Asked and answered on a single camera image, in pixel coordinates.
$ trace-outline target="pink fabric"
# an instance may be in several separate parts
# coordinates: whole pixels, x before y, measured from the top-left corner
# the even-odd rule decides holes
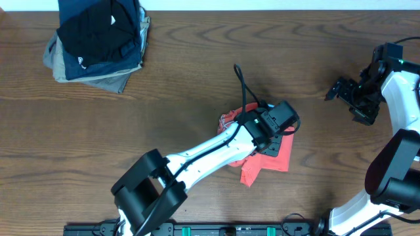
[[[251,111],[256,109],[258,104],[256,102],[247,104],[245,107],[246,111]],[[220,134],[226,130],[232,123],[235,116],[242,112],[242,108],[239,108],[234,111],[230,111],[227,114],[222,115],[219,119],[219,127],[217,129],[217,134]],[[295,130],[293,127],[289,127],[286,131]],[[282,172],[287,172],[289,170],[289,160],[291,154],[291,147],[293,143],[293,134],[289,136],[283,136],[282,143],[280,145],[280,150],[277,157],[271,157],[263,155],[261,153],[254,152],[245,159],[241,161],[235,161],[230,163],[231,167],[242,166],[241,173],[241,183],[245,184],[248,187],[251,187],[252,183],[258,176],[258,173],[262,168],[268,170],[277,170]]]

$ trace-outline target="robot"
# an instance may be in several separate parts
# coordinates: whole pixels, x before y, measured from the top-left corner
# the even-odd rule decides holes
[[[166,223],[186,200],[188,190],[217,169],[246,158],[254,151],[271,146],[273,138],[299,129],[297,112],[287,103],[272,106],[258,101],[245,85],[239,66],[243,108],[246,91],[256,99],[256,110],[242,113],[218,136],[181,153],[162,157],[158,150],[144,154],[112,187],[120,218],[95,226],[65,226],[64,235],[191,236],[192,235],[392,235],[389,225],[379,224],[388,217],[411,224],[401,214],[420,208],[420,172],[410,168],[420,150],[420,65],[402,59],[399,43],[379,45],[371,64],[360,73],[359,83],[339,78],[325,96],[338,97],[349,106],[354,120],[372,125],[379,104],[390,111],[393,137],[372,162],[366,173],[365,188],[343,206],[327,210],[316,221],[279,225],[176,225]],[[295,131],[285,131],[297,123]],[[164,187],[158,194],[149,178]]]

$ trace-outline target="wood grain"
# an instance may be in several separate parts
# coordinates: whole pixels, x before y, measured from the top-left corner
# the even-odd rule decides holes
[[[258,96],[287,100],[301,116],[289,172],[263,170],[247,188],[239,168],[224,167],[189,192],[176,221],[315,218],[363,188],[392,136],[387,106],[365,127],[324,94],[340,75],[357,78],[375,46],[419,35],[418,12],[148,15],[144,68],[116,95],[59,84],[42,65],[57,12],[0,13],[0,235],[60,235],[69,222],[116,217],[110,188],[138,157],[199,144],[215,135],[222,113],[240,106],[233,63]],[[405,45],[404,56],[420,61],[418,43]],[[418,226],[391,222],[395,235],[420,235]]]

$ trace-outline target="folded clothes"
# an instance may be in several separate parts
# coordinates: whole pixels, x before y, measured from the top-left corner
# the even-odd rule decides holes
[[[60,23],[64,24],[70,18],[78,16],[85,9],[92,7],[94,4],[97,4],[101,1],[102,0],[59,0],[58,6],[60,8]],[[137,36],[135,37],[135,40],[123,45],[121,48],[121,51],[124,54],[123,59],[116,63],[100,62],[90,65],[86,69],[83,69],[79,63],[79,58],[71,55],[69,52],[63,49],[62,54],[64,64],[66,66],[66,80],[70,81],[82,77],[107,75],[121,70],[136,68],[138,64],[142,63],[141,51],[144,51],[145,48],[145,46],[142,46],[142,42],[146,41],[150,19],[145,17],[144,9],[140,8],[137,0],[116,0],[116,2],[124,6],[130,20],[132,22],[136,22],[137,26]]]
[[[130,19],[117,0],[101,0],[62,23],[57,34],[64,49],[78,59],[82,68],[99,62],[119,62],[138,42],[135,19]]]
[[[246,112],[256,109],[258,104],[256,102],[247,104],[245,107]],[[242,108],[239,108],[234,111],[230,111],[227,114],[224,114],[219,119],[219,127],[217,129],[217,134],[220,134],[225,129],[227,129],[233,122],[236,115],[242,112]],[[293,127],[289,127],[286,131],[293,131]],[[230,163],[231,167],[242,167],[241,173],[241,183],[245,184],[248,187],[251,187],[252,183],[258,176],[258,173],[262,168],[269,170],[277,170],[282,172],[287,172],[289,170],[289,160],[291,154],[291,146],[293,143],[293,134],[288,136],[283,136],[282,142],[280,144],[280,149],[277,157],[271,157],[264,155],[258,152],[254,152],[245,159],[241,161],[235,161]]]
[[[64,81],[69,82],[66,80],[66,75],[64,73],[65,67],[64,67],[64,61],[62,58],[61,41],[57,37],[56,33],[47,44],[47,47],[45,49],[44,56],[43,56],[43,63],[45,66],[53,70],[53,76],[56,79],[56,81],[61,82],[61,83],[63,83]],[[125,85],[127,84],[128,79],[130,78],[130,74],[131,74],[130,71],[127,73],[121,72],[121,73],[115,73],[112,75],[98,76],[98,79],[92,79],[94,77],[91,77],[92,80],[90,81],[80,81],[80,82],[86,85],[90,85],[92,87],[96,87],[96,88],[104,89],[110,92],[121,94],[124,91],[124,88],[125,88]]]

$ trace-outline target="stack of clothes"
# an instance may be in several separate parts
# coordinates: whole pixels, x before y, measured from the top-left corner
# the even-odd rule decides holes
[[[150,19],[138,0],[59,0],[60,27],[43,63],[59,83],[122,93],[141,68]]]

